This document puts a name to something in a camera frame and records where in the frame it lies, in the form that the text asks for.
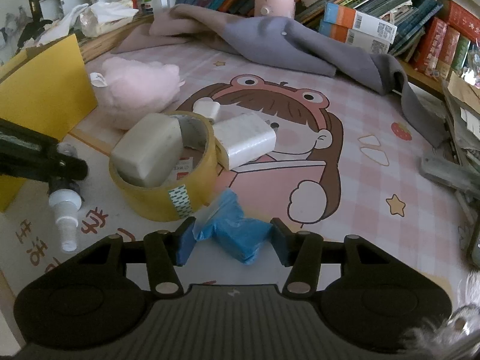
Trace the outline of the small white spray bottle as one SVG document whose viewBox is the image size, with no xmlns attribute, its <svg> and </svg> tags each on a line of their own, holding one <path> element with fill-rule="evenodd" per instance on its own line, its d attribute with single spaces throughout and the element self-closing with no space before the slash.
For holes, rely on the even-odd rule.
<svg viewBox="0 0 480 360">
<path fill-rule="evenodd" d="M 78 211 L 82 206 L 80 187 L 75 181 L 52 178 L 49 181 L 48 196 L 55 225 L 59 230 L 61 249 L 65 253 L 73 253 L 78 248 Z"/>
</svg>

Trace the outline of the grey white rectangular block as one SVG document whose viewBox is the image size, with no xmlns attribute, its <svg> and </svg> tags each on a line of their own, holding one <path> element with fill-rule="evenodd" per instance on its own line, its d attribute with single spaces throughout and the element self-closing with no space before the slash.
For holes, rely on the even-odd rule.
<svg viewBox="0 0 480 360">
<path fill-rule="evenodd" d="M 155 188 L 168 178 L 183 149 L 179 120 L 151 113 L 119 140 L 111 152 L 111 161 L 126 182 Z"/>
</svg>

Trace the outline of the white power adapter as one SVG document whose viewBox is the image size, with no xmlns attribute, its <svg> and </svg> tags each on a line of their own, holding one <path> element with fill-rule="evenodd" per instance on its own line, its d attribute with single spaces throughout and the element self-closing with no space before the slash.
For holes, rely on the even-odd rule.
<svg viewBox="0 0 480 360">
<path fill-rule="evenodd" d="M 227 170 L 254 161 L 275 148 L 275 131 L 255 113 L 235 116 L 213 125 L 216 158 Z"/>
</svg>

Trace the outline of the pink plush toy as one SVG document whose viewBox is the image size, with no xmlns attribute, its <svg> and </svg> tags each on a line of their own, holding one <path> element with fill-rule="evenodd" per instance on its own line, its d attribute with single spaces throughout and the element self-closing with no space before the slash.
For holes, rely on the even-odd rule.
<svg viewBox="0 0 480 360">
<path fill-rule="evenodd" d="M 121 130 L 129 130 L 144 116 L 168 108 L 185 84 L 175 64 L 120 57 L 105 60 L 89 79 L 98 108 L 112 127 Z"/>
</svg>

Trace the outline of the small white charger plug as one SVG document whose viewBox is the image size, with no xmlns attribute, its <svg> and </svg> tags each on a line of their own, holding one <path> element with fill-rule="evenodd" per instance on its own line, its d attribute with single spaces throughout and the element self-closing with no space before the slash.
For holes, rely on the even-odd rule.
<svg viewBox="0 0 480 360">
<path fill-rule="evenodd" d="M 219 118 L 221 105 L 210 97 L 201 97 L 194 103 L 193 113 L 203 116 L 213 125 Z"/>
</svg>

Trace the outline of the red white card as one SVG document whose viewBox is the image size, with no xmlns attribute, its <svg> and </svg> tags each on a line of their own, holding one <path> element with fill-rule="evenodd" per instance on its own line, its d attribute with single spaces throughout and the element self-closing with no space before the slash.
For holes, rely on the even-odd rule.
<svg viewBox="0 0 480 360">
<path fill-rule="evenodd" d="M 180 158 L 171 172 L 168 174 L 165 184 L 171 184 L 190 174 L 194 169 L 194 159 L 192 157 Z"/>
</svg>

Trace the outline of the pink cartoon table mat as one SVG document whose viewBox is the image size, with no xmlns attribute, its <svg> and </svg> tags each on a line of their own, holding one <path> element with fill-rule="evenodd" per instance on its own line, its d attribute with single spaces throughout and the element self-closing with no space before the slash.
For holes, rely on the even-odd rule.
<svg viewBox="0 0 480 360">
<path fill-rule="evenodd" d="M 326 171 L 325 152 L 314 145 L 326 133 L 314 133 L 317 117 L 291 101 L 248 94 L 222 103 L 220 120 L 250 112 L 259 113 L 277 128 L 277 146 L 252 163 L 233 172 L 217 168 L 216 192 L 231 188 L 246 216 L 265 222 L 281 218 L 292 230 L 319 233 L 329 241 L 343 241 L 358 234 L 408 266 L 426 274 L 446 289 L 454 303 L 470 269 L 463 257 L 470 229 L 454 193 L 419 174 L 423 154 L 435 150 L 409 123 L 397 96 L 379 96 L 356 83 L 340 78 L 289 72 L 249 63 L 196 44 L 164 46 L 121 55 L 125 59 L 173 63 L 185 77 L 180 104 L 210 85 L 289 86 L 291 91 L 312 89 L 306 100 L 329 99 L 327 111 L 337 116 L 343 130 L 338 164 L 341 185 L 339 206 L 320 219 L 314 203 L 326 204 L 320 177 Z M 173 105 L 175 110 L 180 104 Z M 80 186 L 84 202 L 79 212 L 79 249 L 104 236 L 119 234 L 126 241 L 141 240 L 154 230 L 174 230 L 180 221 L 156 223 L 137 215 L 113 183 L 108 169 L 111 149 L 124 135 L 96 109 L 65 138 L 89 164 L 89 177 Z M 27 181 L 1 214 L 1 270 L 14 296 L 27 284 L 58 267 L 72 255 L 62 253 L 59 232 L 48 204 L 47 186 Z M 214 241 L 202 241 L 185 267 L 177 268 L 183 285 L 261 284 L 283 286 L 287 269 L 277 262 L 270 244 L 264 245 L 253 264 L 230 257 Z"/>
</svg>

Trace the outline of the wooden chess board box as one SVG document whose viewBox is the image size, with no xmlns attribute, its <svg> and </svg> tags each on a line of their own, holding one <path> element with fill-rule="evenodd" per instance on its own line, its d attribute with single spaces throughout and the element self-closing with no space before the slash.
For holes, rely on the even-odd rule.
<svg viewBox="0 0 480 360">
<path fill-rule="evenodd" d="M 151 24 L 154 21 L 153 15 L 139 16 L 131 23 L 118 28 L 110 33 L 105 33 L 96 38 L 84 37 L 78 41 L 80 53 L 84 63 L 96 59 L 110 50 L 116 48 L 132 31 L 143 24 Z"/>
</svg>

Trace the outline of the white tissue bag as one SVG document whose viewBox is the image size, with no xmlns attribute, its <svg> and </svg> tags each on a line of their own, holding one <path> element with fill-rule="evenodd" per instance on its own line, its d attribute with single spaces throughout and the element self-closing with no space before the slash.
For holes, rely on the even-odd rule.
<svg viewBox="0 0 480 360">
<path fill-rule="evenodd" d="M 69 35 L 79 24 L 84 37 L 97 38 L 130 24 L 138 13 L 131 0 L 80 4 L 61 20 L 55 21 L 38 39 L 36 46 L 44 46 Z"/>
</svg>

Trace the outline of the stack of papers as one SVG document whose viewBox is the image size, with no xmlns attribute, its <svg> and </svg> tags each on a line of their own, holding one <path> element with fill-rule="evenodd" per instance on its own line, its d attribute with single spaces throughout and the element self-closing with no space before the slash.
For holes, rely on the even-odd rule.
<svg viewBox="0 0 480 360">
<path fill-rule="evenodd" d="M 442 91 L 448 145 L 423 156 L 420 174 L 453 189 L 467 221 L 475 224 L 479 216 L 479 88 L 453 73 L 442 82 Z"/>
</svg>

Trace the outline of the grey pink cloth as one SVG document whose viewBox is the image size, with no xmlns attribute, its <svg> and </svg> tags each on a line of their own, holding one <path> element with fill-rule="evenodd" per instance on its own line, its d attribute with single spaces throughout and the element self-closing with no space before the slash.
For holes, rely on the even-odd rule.
<svg viewBox="0 0 480 360">
<path fill-rule="evenodd" d="M 137 26 L 114 52 L 144 50 L 198 39 L 209 47 L 241 55 L 253 63 L 326 77 L 343 73 L 375 92 L 401 95 L 404 118 L 432 146 L 448 139 L 443 121 L 418 100 L 400 63 L 391 55 L 370 54 L 286 17 L 230 15 L 178 4 L 162 10 L 152 24 Z"/>
</svg>

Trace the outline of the orange white box lower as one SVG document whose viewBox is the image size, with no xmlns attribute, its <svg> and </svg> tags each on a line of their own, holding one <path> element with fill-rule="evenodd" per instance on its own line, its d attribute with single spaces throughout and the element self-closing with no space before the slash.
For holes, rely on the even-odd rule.
<svg viewBox="0 0 480 360">
<path fill-rule="evenodd" d="M 320 21 L 318 32 L 341 43 L 359 47 L 371 54 L 387 54 L 390 48 L 390 43 L 386 40 L 337 24 L 327 23 L 323 19 Z"/>
</svg>

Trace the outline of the orange white box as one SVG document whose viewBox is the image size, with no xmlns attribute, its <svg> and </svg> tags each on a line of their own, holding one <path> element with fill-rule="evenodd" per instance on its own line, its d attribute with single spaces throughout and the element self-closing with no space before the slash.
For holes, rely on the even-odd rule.
<svg viewBox="0 0 480 360">
<path fill-rule="evenodd" d="M 327 2 L 325 5 L 324 21 L 383 39 L 390 44 L 394 42 L 397 31 L 394 24 L 332 2 Z"/>
<path fill-rule="evenodd" d="M 320 21 L 318 32 L 341 43 L 359 47 L 371 54 L 387 54 L 390 48 L 390 43 L 386 40 L 337 24 L 327 23 L 323 19 Z"/>
</svg>

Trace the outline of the orange white box upper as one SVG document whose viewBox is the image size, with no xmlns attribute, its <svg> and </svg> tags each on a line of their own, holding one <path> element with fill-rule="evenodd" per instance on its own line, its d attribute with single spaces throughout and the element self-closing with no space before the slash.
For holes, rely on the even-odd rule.
<svg viewBox="0 0 480 360">
<path fill-rule="evenodd" d="M 394 42 L 397 31 L 394 24 L 332 2 L 327 2 L 325 5 L 324 21 L 383 39 L 390 44 Z"/>
</svg>

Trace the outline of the red boxed book set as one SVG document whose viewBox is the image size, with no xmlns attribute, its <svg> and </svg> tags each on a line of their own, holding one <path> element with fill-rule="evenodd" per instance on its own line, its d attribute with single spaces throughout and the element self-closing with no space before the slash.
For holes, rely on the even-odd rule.
<svg viewBox="0 0 480 360">
<path fill-rule="evenodd" d="M 479 16 L 453 0 L 437 0 L 439 12 L 430 21 L 411 61 L 435 80 L 448 80 L 465 65 L 470 47 L 479 41 Z"/>
</svg>

